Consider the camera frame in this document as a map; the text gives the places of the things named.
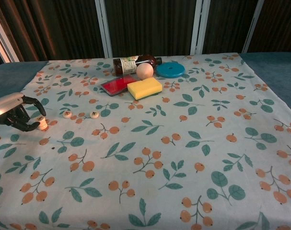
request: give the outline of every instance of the bottle cap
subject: bottle cap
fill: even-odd
[[[156,58],[156,63],[157,65],[161,65],[163,63],[163,60],[161,59],[161,57]]]

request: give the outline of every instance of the metal robot arm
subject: metal robot arm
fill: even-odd
[[[30,117],[22,104],[34,104],[40,113],[46,116],[44,107],[36,98],[26,97],[20,92],[15,92],[0,98],[0,125],[12,126],[26,132],[36,129],[40,122],[28,125]]]

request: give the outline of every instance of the ball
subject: ball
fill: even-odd
[[[137,67],[137,77],[141,80],[153,77],[154,69],[149,63],[141,63]]]

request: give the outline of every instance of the blue disc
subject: blue disc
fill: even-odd
[[[178,78],[185,73],[185,67],[177,62],[166,62],[156,67],[156,74],[164,78]]]

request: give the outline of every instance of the sponge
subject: sponge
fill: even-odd
[[[136,100],[153,95],[163,90],[163,86],[155,78],[147,78],[129,83],[127,88]]]

